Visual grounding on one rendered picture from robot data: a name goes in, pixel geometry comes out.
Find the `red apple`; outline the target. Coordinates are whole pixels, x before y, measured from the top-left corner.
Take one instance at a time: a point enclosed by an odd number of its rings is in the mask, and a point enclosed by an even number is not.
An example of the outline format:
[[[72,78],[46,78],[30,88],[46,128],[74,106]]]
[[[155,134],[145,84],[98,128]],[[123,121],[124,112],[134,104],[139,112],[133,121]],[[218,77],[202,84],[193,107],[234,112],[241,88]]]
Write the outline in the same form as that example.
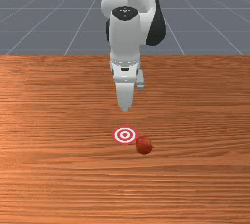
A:
[[[151,139],[148,136],[140,136],[136,140],[136,150],[142,155],[147,155],[153,150]]]

